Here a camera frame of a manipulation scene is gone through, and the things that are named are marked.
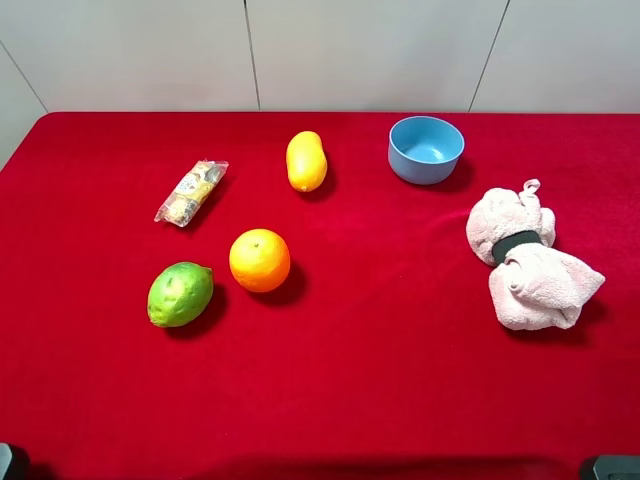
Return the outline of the clear snack packet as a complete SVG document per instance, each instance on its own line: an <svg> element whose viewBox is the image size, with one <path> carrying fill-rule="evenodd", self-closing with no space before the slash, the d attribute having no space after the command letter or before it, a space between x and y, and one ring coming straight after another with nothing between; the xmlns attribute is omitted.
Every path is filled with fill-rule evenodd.
<svg viewBox="0 0 640 480"><path fill-rule="evenodd" d="M226 161L198 161L174 187L154 217L155 222L187 226L226 174Z"/></svg>

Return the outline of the pink towel with black band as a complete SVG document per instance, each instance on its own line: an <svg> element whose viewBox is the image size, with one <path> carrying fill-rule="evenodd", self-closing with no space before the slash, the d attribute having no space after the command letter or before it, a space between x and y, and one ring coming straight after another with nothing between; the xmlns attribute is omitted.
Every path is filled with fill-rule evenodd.
<svg viewBox="0 0 640 480"><path fill-rule="evenodd" d="M489 290L498 321L507 329L573 327L605 277L554 248L555 214L531 179L520 192L492 188L472 207L466 224L471 250L493 268Z"/></svg>

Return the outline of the red table cloth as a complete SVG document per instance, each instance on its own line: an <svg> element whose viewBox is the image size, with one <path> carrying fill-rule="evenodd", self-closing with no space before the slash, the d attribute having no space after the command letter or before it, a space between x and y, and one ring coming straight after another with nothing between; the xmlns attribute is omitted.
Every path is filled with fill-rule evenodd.
<svg viewBox="0 0 640 480"><path fill-rule="evenodd" d="M444 182L387 160L394 114L54 113L1 172L1 438L44 479L574 479L639 450L639 119L452 114ZM328 170L289 183L317 133ZM201 160L229 166L190 223L156 212ZM557 244L605 284L575 327L512 332L465 236L493 187L536 178ZM268 229L275 290L232 276ZM149 289L213 271L192 322Z"/></svg>

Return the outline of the green lime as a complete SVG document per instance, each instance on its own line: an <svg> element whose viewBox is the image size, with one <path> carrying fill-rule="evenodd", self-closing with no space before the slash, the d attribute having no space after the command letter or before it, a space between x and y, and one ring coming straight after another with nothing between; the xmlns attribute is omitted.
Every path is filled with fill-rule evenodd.
<svg viewBox="0 0 640 480"><path fill-rule="evenodd" d="M147 314L160 328L184 326L207 307L214 292L213 271L193 262L167 267L152 283Z"/></svg>

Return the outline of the orange fruit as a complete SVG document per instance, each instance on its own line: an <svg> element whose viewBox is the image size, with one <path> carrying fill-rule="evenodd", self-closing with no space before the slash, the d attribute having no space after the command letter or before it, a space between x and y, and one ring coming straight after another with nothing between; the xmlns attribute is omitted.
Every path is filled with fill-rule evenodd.
<svg viewBox="0 0 640 480"><path fill-rule="evenodd" d="M246 290L266 293L287 278L291 258L284 239L268 229L252 229L241 234L229 252L234 279Z"/></svg>

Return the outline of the blue bowl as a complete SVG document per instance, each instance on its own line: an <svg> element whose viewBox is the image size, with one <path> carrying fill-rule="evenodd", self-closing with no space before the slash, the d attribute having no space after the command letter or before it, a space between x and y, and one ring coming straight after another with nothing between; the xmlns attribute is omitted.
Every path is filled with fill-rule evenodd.
<svg viewBox="0 0 640 480"><path fill-rule="evenodd" d="M462 133L432 116L410 116L389 131L388 161L402 180L433 185L447 179L465 149Z"/></svg>

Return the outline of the yellow mango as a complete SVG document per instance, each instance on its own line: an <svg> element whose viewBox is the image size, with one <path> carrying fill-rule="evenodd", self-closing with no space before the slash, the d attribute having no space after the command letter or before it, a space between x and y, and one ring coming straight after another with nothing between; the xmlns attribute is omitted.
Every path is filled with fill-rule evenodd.
<svg viewBox="0 0 640 480"><path fill-rule="evenodd" d="M311 192L324 181L328 163L320 136L313 131L296 134L286 150L290 185L299 192Z"/></svg>

